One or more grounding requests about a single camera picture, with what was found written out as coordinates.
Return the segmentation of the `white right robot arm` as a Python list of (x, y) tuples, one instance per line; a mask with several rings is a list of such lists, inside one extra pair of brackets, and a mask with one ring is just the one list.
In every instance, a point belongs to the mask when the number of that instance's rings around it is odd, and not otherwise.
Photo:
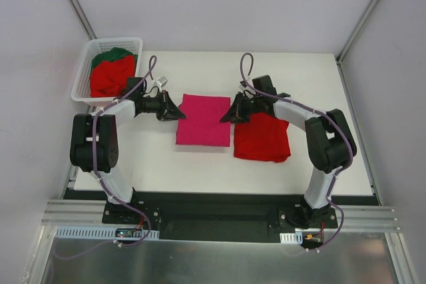
[(220, 121), (248, 123), (254, 114), (264, 113), (305, 132), (314, 168), (304, 193), (307, 206), (299, 211), (299, 219), (304, 226), (315, 227), (323, 219), (320, 208), (330, 205), (338, 174), (351, 165), (357, 153), (345, 115), (339, 109), (324, 112), (294, 101), (288, 94), (278, 94), (268, 75), (254, 78), (252, 84), (243, 80), (242, 84), (253, 92), (252, 96), (238, 92)]

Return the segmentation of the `pink t shirt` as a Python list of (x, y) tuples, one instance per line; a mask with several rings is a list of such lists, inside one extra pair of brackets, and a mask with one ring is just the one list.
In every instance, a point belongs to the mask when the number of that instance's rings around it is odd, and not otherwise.
[(220, 121), (230, 105), (229, 97), (184, 94), (180, 110), (186, 118), (178, 121), (176, 144), (230, 147), (231, 124)]

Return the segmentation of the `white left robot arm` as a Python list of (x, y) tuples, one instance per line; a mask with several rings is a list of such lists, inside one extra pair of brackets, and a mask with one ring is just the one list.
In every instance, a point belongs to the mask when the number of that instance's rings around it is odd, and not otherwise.
[(126, 223), (140, 218), (141, 208), (132, 202), (134, 189), (117, 168), (118, 127), (139, 114), (155, 114), (160, 122), (185, 119), (186, 115), (173, 103), (164, 89), (168, 80), (153, 80), (151, 96), (144, 78), (130, 77), (124, 94), (90, 114), (77, 114), (71, 134), (71, 164), (89, 173), (101, 186), (112, 204), (120, 204), (118, 216)]

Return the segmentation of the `white perforated plastic basket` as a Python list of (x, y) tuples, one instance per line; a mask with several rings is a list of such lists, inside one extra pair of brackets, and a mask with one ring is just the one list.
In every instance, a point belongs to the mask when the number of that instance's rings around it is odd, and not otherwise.
[(81, 53), (81, 58), (77, 68), (77, 73), (73, 83), (71, 98), (76, 102), (83, 102), (89, 106), (106, 106), (114, 96), (93, 98), (91, 96), (90, 76), (91, 63), (96, 55), (107, 52), (114, 47), (126, 49), (132, 54), (137, 55), (135, 66), (135, 76), (138, 76), (141, 64), (141, 54), (143, 40), (139, 37), (113, 37), (90, 40)]

